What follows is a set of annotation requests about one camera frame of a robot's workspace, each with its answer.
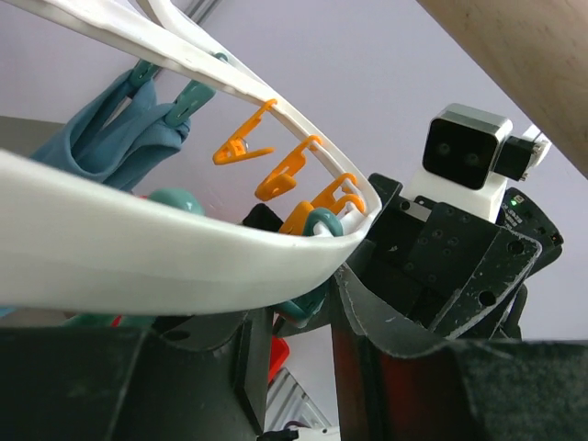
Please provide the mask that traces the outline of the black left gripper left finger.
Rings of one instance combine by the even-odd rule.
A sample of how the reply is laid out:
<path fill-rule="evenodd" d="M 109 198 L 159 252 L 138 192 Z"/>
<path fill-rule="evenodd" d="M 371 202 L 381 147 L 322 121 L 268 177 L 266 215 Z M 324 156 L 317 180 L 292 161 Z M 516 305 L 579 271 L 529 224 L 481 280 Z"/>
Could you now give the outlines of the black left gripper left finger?
<path fill-rule="evenodd" d="M 271 313 L 1 332 L 4 440 L 255 440 Z"/>

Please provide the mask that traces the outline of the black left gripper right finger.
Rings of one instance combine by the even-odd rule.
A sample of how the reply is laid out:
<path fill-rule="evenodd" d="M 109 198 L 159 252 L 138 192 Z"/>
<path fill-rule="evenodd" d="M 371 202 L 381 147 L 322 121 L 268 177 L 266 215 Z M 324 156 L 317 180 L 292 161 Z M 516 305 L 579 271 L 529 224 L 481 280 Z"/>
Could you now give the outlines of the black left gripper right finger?
<path fill-rule="evenodd" d="M 347 267 L 331 291 L 344 440 L 584 440 L 582 341 L 446 340 Z"/>

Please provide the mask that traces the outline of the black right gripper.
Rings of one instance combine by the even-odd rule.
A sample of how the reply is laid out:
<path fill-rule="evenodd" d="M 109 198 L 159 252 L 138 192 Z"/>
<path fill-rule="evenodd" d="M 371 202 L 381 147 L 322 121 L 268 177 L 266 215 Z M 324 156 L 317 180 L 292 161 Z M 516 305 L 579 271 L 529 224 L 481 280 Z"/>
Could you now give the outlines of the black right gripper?
<path fill-rule="evenodd" d="M 445 338 L 519 339 L 525 281 L 555 262 L 564 239 L 520 190 L 496 221 L 369 177 L 383 210 L 367 235 L 363 284 L 409 320 Z"/>

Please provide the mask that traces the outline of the white round clip hanger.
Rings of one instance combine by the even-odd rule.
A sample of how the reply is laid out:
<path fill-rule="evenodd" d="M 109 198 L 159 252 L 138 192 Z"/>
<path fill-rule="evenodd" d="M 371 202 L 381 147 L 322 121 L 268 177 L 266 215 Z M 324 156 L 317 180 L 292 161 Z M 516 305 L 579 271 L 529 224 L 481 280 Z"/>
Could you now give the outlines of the white round clip hanger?
<path fill-rule="evenodd" d="M 272 114 L 356 198 L 332 237 L 286 235 L 187 213 L 1 154 L 1 301 L 130 315 L 245 311 L 319 286 L 382 205 L 357 167 L 303 114 L 169 1 L 21 1 L 20 9 Z"/>

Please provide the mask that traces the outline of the blue ribbed sock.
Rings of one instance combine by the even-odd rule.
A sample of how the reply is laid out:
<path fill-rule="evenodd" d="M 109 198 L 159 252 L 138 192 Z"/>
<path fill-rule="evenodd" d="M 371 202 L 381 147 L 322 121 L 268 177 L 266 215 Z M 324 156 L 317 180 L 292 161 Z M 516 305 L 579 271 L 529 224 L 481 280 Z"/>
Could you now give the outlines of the blue ribbed sock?
<path fill-rule="evenodd" d="M 191 122 L 165 123 L 172 104 L 157 102 L 154 81 L 136 88 L 121 74 L 30 158 L 130 192 L 155 166 L 179 153 Z"/>

